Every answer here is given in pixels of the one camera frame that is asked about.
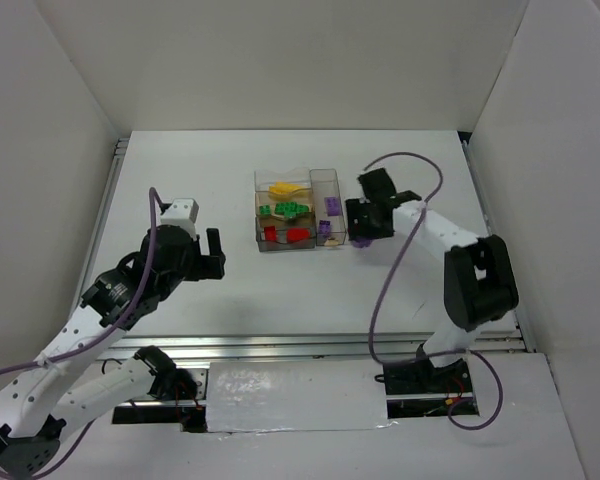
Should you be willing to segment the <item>yellow curved lego piece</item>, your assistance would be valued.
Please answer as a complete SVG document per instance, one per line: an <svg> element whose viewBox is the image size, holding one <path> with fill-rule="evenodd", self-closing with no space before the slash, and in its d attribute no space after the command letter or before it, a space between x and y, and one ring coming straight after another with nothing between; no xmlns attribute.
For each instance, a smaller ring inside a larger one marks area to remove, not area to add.
<svg viewBox="0 0 600 480"><path fill-rule="evenodd" d="M306 186L294 186L291 191L290 194L291 195L301 195L301 194L305 194L307 192L309 192L311 190L310 187L306 187Z"/></svg>

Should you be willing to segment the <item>red arch lego brick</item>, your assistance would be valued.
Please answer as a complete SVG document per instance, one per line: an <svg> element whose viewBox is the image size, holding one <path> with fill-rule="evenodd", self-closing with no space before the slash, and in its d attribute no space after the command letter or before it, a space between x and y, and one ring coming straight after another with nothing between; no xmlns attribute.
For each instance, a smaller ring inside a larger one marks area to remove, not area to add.
<svg viewBox="0 0 600 480"><path fill-rule="evenodd" d="M263 230L264 239L267 242L277 242L277 231L275 226L266 226Z"/></svg>

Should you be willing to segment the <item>green lego plate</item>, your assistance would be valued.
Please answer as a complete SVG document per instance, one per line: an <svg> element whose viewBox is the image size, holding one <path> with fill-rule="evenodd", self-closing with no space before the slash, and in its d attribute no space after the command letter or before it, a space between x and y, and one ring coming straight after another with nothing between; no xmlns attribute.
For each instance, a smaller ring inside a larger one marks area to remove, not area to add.
<svg viewBox="0 0 600 480"><path fill-rule="evenodd" d="M294 207L297 205L297 202L279 202L275 205L274 214L279 216L284 216L285 212L293 212Z"/></svg>

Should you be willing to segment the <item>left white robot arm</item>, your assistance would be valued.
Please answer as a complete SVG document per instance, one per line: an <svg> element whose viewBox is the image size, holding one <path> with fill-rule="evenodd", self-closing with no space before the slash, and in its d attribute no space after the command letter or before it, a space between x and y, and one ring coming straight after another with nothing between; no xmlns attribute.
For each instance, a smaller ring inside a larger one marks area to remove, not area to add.
<svg viewBox="0 0 600 480"><path fill-rule="evenodd" d="M140 250L100 274L61 332L0 390L1 477L41 478L62 441L127 400L195 400L194 377L153 345L93 381L77 381L181 283L223 278L220 233L209 228L206 236L203 254L199 237L180 227L147 232Z"/></svg>

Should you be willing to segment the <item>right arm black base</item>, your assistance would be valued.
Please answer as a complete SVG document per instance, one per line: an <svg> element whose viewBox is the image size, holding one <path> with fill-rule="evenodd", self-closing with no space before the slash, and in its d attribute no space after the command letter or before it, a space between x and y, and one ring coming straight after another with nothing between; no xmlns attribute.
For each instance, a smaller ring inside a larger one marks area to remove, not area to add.
<svg viewBox="0 0 600 480"><path fill-rule="evenodd" d="M440 369L428 360L400 368L384 367L374 380L384 386L387 399L394 401L445 401L473 394L471 375L464 360Z"/></svg>

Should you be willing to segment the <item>purple arch lego brick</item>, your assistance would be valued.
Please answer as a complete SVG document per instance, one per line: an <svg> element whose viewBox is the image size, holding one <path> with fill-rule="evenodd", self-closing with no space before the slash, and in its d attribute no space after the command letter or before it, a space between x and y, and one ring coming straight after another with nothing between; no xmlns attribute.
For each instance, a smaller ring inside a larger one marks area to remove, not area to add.
<svg viewBox="0 0 600 480"><path fill-rule="evenodd" d="M318 224L318 236L319 238L326 242L331 238L332 234L332 224L328 220L320 220Z"/></svg>

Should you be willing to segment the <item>purple square lego brick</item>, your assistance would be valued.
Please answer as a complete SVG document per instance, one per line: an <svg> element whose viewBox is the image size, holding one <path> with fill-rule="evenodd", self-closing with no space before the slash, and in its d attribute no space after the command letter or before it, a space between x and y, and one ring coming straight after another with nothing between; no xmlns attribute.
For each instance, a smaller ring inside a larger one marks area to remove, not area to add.
<svg viewBox="0 0 600 480"><path fill-rule="evenodd" d="M324 198L325 212L329 217L337 217L342 214L341 201L339 197L328 196Z"/></svg>

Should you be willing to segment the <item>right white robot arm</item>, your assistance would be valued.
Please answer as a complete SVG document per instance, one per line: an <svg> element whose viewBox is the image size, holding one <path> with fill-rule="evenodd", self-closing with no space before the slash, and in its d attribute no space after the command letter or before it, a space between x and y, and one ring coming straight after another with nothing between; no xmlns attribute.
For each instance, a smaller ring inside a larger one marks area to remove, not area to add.
<svg viewBox="0 0 600 480"><path fill-rule="evenodd" d="M363 247L375 240L404 234L401 247L372 311L368 333L371 357L379 358L375 329L381 304L407 249L416 243L443 265L443 303L447 319L421 345L416 357L435 370L457 363L483 325L502 319L519 304L519 293L505 241L480 237L430 209L428 200L400 192L384 168L358 177L363 197L345 202L351 243Z"/></svg>

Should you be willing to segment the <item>yellow lego plate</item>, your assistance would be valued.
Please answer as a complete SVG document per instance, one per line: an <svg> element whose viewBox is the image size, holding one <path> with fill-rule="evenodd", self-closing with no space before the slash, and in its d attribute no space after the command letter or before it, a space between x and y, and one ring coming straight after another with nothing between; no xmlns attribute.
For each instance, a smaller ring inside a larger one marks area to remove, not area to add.
<svg viewBox="0 0 600 480"><path fill-rule="evenodd" d="M272 195L288 197L294 195L299 189L300 186L292 183L276 182L269 186L268 191Z"/></svg>

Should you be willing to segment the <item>purple flower lego piece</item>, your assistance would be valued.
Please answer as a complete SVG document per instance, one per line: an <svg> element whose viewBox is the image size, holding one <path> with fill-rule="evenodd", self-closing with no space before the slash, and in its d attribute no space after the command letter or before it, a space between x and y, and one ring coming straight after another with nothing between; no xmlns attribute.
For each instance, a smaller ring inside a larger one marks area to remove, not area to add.
<svg viewBox="0 0 600 480"><path fill-rule="evenodd" d="M371 244L372 240L366 238L358 238L351 241L351 245L358 249L368 248Z"/></svg>

